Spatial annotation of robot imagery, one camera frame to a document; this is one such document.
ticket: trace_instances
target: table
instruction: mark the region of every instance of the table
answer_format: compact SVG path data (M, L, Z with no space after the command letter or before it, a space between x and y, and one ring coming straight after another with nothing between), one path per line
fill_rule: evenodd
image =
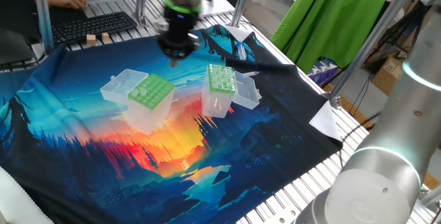
M161 16L164 0L146 0L146 2L147 11L145 13L151 24L151 22L153 22L157 17ZM225 6L225 9L231 9L231 5ZM118 11L124 11L131 15L135 11L135 0L88 0L88 5L84 7L84 10L88 17ZM225 25L231 22L232 17L232 12L203 17L201 22L197 24L196 29L208 28L215 24ZM278 50L245 18L242 18L240 27L255 32L258 40L281 63L292 64L292 62L280 50ZM137 39L140 37L153 36L155 34L156 31L151 25L149 25L146 28L138 26L133 30L111 34L110 38L113 43L116 43L130 39ZM102 45L103 42L102 40L97 39L96 44ZM86 47L86 42L82 42L69 45L67 49L79 50ZM27 60L23 62L23 64L32 63L34 61L34 59ZM305 73L301 71L299 71L299 73L300 76L315 91L317 91L317 93L324 92ZM340 132L341 136L346 136L348 132L358 125L358 122L343 109L333 109L333 113L338 126L338 131ZM366 131L364 128L359 128L346 140L342 149L342 159L344 163L348 161L349 157L354 153L366 135L368 135L368 131ZM303 174L294 182L286 185L273 196L269 197L255 210L252 210L250 213L242 217L237 224L291 223L295 219L296 215L299 214L310 201L332 185L340 170L340 160L338 155L334 154L330 158L318 164L315 168ZM423 207L421 203L417 202L412 211L408 224L428 224L431 222L434 215L435 214L433 212L430 212Z

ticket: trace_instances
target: cardboard box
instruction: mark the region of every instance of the cardboard box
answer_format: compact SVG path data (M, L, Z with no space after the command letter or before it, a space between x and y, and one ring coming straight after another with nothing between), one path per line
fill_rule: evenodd
M393 57L388 57L377 75L373 78L372 83L389 96L402 73L402 62Z

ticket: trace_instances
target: green curtain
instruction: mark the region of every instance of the green curtain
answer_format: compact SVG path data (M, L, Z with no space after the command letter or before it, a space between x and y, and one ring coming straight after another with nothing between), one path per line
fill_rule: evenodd
M271 42L303 72L326 57L344 68L365 42L385 0L296 0Z

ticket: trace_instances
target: tapestry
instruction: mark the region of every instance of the tapestry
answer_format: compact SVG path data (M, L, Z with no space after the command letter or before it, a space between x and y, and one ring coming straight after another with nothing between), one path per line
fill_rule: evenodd
M194 32L200 48L170 67L154 37L59 48L33 70L0 74L0 166L55 223L234 223L341 144L308 122L326 99L251 33L239 61L223 26ZM262 96L224 119L202 115L209 64L253 76ZM100 88L125 69L176 86L149 136Z

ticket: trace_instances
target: black keyboard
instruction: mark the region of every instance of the black keyboard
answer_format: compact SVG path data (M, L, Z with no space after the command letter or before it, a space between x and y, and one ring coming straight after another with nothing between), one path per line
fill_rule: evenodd
M52 26L54 44L76 43L85 41L86 35L100 35L104 32L112 34L136 27L136 22L125 12L104 14L86 20L73 21Z

